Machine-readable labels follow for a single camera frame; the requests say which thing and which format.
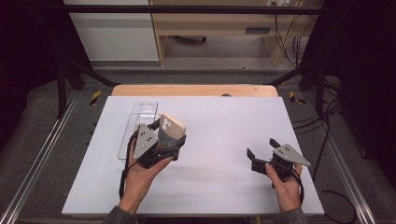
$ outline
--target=floor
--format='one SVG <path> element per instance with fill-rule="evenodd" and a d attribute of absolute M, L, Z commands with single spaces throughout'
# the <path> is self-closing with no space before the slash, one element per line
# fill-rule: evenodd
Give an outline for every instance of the floor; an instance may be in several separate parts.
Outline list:
<path fill-rule="evenodd" d="M 219 37 L 208 36 L 205 43 L 196 39 L 174 37 L 170 39 L 163 66 L 155 63 L 93 63 L 95 70 L 113 81 L 120 83 L 246 83 L 263 84 L 285 75 L 295 67 L 285 59 L 278 67 L 273 67 L 259 37 Z M 83 91 L 68 89 L 68 97 L 75 99 L 75 107 L 70 111 L 65 123 L 60 124 L 61 132 L 55 136 L 56 144 L 46 144 L 54 124 L 57 124 L 57 87 L 52 82 L 31 91 L 28 106 L 21 116 L 0 155 L 0 212 L 6 212 L 10 204 L 16 209 L 17 223 L 97 223 L 100 218 L 74 220 L 61 214 L 67 191 L 73 184 L 95 123 L 100 117 L 106 96 L 112 88 L 96 80 L 83 76 L 86 86 Z M 315 115 L 312 91 L 299 91 L 294 77 L 276 87 L 283 97 L 290 115 L 290 121 L 304 156 L 309 161 L 318 161 L 326 126 L 313 122 L 305 128 L 306 119 Z M 336 78 L 329 77 L 333 85 L 339 85 Z M 95 106 L 89 105 L 95 91 L 101 90 L 101 97 Z M 291 101 L 290 92 L 300 100 Z M 335 99 L 334 92 L 326 91 L 327 102 Z M 330 116 L 330 134 L 326 150 L 320 161 L 316 184 L 326 214 L 338 220 L 348 221 L 353 213 L 350 205 L 334 194 L 321 193 L 331 189 L 348 195 L 357 203 L 360 217 L 355 223 L 396 223 L 396 191 L 382 175 L 375 161 L 361 157 L 359 143 L 342 115 L 342 110 Z M 49 151 L 41 161 L 31 185 L 19 202 L 12 202 L 18 188 L 25 183 L 32 164 L 37 164 L 37 155 L 43 153 L 43 146 Z M 346 164 L 347 169 L 339 163 Z M 315 223 L 333 223 L 324 216 L 310 217 Z M 256 219 L 206 219 L 205 223 L 254 223 Z M 162 219 L 157 223 L 166 223 Z M 261 223 L 272 223 L 271 217 L 262 217 Z"/>

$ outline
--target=clear plastic tray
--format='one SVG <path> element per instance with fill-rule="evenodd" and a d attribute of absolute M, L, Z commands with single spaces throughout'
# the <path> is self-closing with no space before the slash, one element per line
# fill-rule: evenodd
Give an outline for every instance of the clear plastic tray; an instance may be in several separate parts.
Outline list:
<path fill-rule="evenodd" d="M 158 103 L 137 101 L 134 102 L 131 108 L 131 114 L 128 119 L 128 124 L 125 129 L 124 136 L 120 145 L 119 159 L 126 159 L 126 152 L 128 142 L 138 125 L 148 125 L 160 118 L 158 114 Z"/>

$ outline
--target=black cable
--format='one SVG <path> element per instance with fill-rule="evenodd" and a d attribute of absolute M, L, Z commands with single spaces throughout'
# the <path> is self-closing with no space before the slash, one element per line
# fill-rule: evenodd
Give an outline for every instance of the black cable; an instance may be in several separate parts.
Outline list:
<path fill-rule="evenodd" d="M 337 99 L 329 102 L 329 104 L 327 105 L 327 108 L 326 108 L 326 113 L 328 113 L 330 105 L 332 103 L 336 102 L 336 101 L 337 101 Z M 321 160 L 321 157 L 322 157 L 322 154 L 323 154 L 323 151 L 324 151 L 324 147 L 326 146 L 327 138 L 329 137 L 329 132 L 330 132 L 330 125 L 329 124 L 330 124 L 329 116 L 326 116 L 327 131 L 326 131 L 326 134 L 324 136 L 324 140 L 323 140 L 322 146 L 320 148 L 320 152 L 319 152 L 319 155 L 318 155 L 317 164 L 315 165 L 314 173 L 312 174 L 312 181 L 314 181 L 314 182 L 315 182 L 315 177 L 317 175 L 318 166 L 320 164 L 320 160 Z"/>
<path fill-rule="evenodd" d="M 318 116 L 318 115 L 313 115 L 313 116 L 311 116 L 311 117 L 309 117 L 309 118 L 307 118 L 307 119 L 296 120 L 296 121 L 292 121 L 291 123 L 306 122 L 306 121 L 309 121 L 309 120 L 311 120 L 312 118 L 317 117 L 317 116 Z"/>
<path fill-rule="evenodd" d="M 307 131 L 305 131 L 305 132 L 302 132 L 302 133 L 296 133 L 296 135 L 297 134 L 304 134 L 304 133 L 309 133 L 309 132 L 312 132 L 312 131 L 314 131 L 316 128 L 318 128 L 318 127 L 321 127 L 323 124 L 324 124 L 324 122 L 325 121 L 322 121 L 318 126 L 315 126 L 314 128 L 312 128 L 312 129 L 309 129 L 309 130 L 307 130 Z"/>
<path fill-rule="evenodd" d="M 339 105 L 340 105 L 340 104 L 335 105 L 334 107 L 332 107 L 332 108 L 330 109 L 330 111 L 328 111 L 328 112 L 326 112 L 326 113 L 324 114 L 324 116 L 325 116 L 325 117 L 328 117 L 328 116 L 334 114 L 334 113 L 338 110 L 337 106 L 339 106 Z M 319 121 L 320 119 L 321 119 L 321 118 L 317 118 L 317 119 L 314 119 L 314 120 L 312 120 L 312 121 L 310 121 L 309 123 L 306 123 L 306 124 L 304 124 L 304 125 L 297 126 L 297 127 L 293 127 L 293 130 L 302 129 L 302 128 L 304 128 L 304 127 L 307 127 L 307 126 L 309 126 L 309 125 L 315 123 L 316 121 Z"/>
<path fill-rule="evenodd" d="M 349 205 L 350 205 L 352 208 L 354 208 L 353 203 L 348 199 L 348 197 L 345 196 L 345 195 L 343 195 L 343 194 L 341 194 L 341 193 L 339 193 L 339 192 L 337 192 L 337 191 L 329 190 L 329 189 L 324 189 L 324 190 L 321 190 L 321 192 L 322 192 L 322 193 L 333 193 L 333 194 L 336 194 L 336 195 L 342 197 L 343 199 L 345 199 L 346 202 L 349 203 Z M 356 219 L 358 218 L 358 214 L 356 213 L 356 210 L 355 210 L 355 209 L 353 209 L 353 218 L 352 218 L 352 220 L 351 220 L 351 221 L 348 221 L 348 222 L 339 221 L 339 220 L 337 220 L 337 219 L 335 219 L 335 218 L 329 216 L 329 214 L 327 214 L 327 213 L 324 213 L 324 216 L 327 217 L 329 220 L 331 220 L 331 221 L 333 221 L 333 222 L 335 222 L 335 223 L 339 223 L 339 224 L 353 224 L 353 223 L 355 223 Z"/>
<path fill-rule="evenodd" d="M 292 170 L 291 176 L 296 179 L 298 184 L 300 185 L 300 205 L 303 205 L 303 200 L 304 200 L 304 186 L 303 186 L 303 181 L 300 178 L 300 175 L 297 173 L 295 169 Z"/>
<path fill-rule="evenodd" d="M 326 114 L 329 114 L 330 105 L 333 104 L 333 103 L 336 102 L 336 101 L 338 101 L 338 99 L 335 99 L 335 100 L 331 101 L 331 102 L 327 105 Z M 312 181 L 313 181 L 313 182 L 315 182 L 315 178 L 316 178 L 317 171 L 318 171 L 318 165 L 319 165 L 319 163 L 320 163 L 320 159 L 321 159 L 321 157 L 322 157 L 324 148 L 325 148 L 325 146 L 326 146 L 327 138 L 329 137 L 329 132 L 330 132 L 330 120 L 329 120 L 329 116 L 326 116 L 326 125 L 327 125 L 326 135 L 325 135 L 325 137 L 324 137 L 322 146 L 321 146 L 321 148 L 320 148 L 320 152 L 319 152 L 319 155 L 318 155 L 318 161 L 317 161 L 317 164 L 315 165 L 315 170 L 314 170 L 314 173 L 313 173 L 313 175 L 312 175 Z M 356 220 L 356 218 L 358 217 L 358 215 L 357 215 L 355 206 L 354 206 L 354 205 L 352 204 L 352 202 L 348 199 L 348 197 L 346 197 L 345 195 L 343 195 L 343 194 L 341 194 L 341 193 L 339 193 L 339 192 L 336 192 L 336 191 L 333 191 L 333 190 L 329 190 L 329 189 L 322 190 L 322 192 L 325 192 L 325 193 L 334 193 L 334 194 L 336 194 L 336 195 L 341 196 L 342 198 L 344 198 L 344 199 L 351 205 L 351 207 L 352 207 L 352 209 L 353 209 L 353 213 L 354 213 L 354 217 L 353 217 L 352 220 L 349 221 L 349 222 L 342 222 L 342 221 L 336 220 L 335 218 L 329 216 L 327 213 L 324 213 L 324 216 L 325 216 L 325 217 L 327 217 L 327 218 L 330 219 L 331 221 L 334 221 L 335 223 L 339 223 L 339 224 L 352 224 L 352 223 L 355 222 L 355 220 Z"/>

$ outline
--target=desk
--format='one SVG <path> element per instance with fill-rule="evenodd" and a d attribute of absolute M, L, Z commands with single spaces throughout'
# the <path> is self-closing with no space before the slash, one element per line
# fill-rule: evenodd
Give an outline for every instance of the desk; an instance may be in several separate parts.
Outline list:
<path fill-rule="evenodd" d="M 113 93 L 131 88 L 119 86 Z M 164 88 L 177 89 L 177 86 Z M 136 101 L 158 102 L 161 112 L 174 115 L 187 127 L 187 141 L 179 160 L 157 175 L 137 211 L 139 216 L 254 217 L 278 212 L 271 181 L 250 170 L 246 151 L 249 147 L 258 158 L 269 160 L 272 157 L 269 139 L 272 137 L 301 152 L 282 98 L 110 96 L 63 214 L 104 217 L 118 204 L 120 172 L 124 165 L 123 160 L 118 160 L 118 152 L 131 105 Z M 306 168 L 302 180 L 306 192 L 305 213 L 323 214 Z"/>
<path fill-rule="evenodd" d="M 150 0 L 152 6 L 270 6 L 270 0 Z M 319 7 L 318 1 L 291 1 L 289 7 Z M 265 49 L 274 66 L 281 62 L 284 52 L 275 39 L 276 23 L 274 15 L 243 14 L 162 14 L 153 13 L 154 32 L 157 40 L 160 63 L 163 64 L 169 35 L 255 35 L 262 36 Z M 309 37 L 315 25 L 314 18 L 301 15 L 279 15 L 277 17 L 278 36 L 282 36 L 284 48 L 293 36 Z"/>

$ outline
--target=white table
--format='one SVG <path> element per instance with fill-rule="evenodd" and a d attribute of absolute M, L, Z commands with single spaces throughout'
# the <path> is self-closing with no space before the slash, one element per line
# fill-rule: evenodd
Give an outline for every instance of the white table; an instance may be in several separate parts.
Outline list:
<path fill-rule="evenodd" d="M 104 217 L 120 201 L 124 161 L 120 143 L 131 106 L 155 101 L 187 127 L 187 140 L 153 181 L 137 214 L 142 217 L 253 217 L 278 213 L 270 179 L 250 170 L 249 147 L 262 160 L 272 158 L 269 139 L 301 152 L 280 97 L 110 96 L 97 124 L 63 214 Z M 303 210 L 323 208 L 306 167 Z"/>

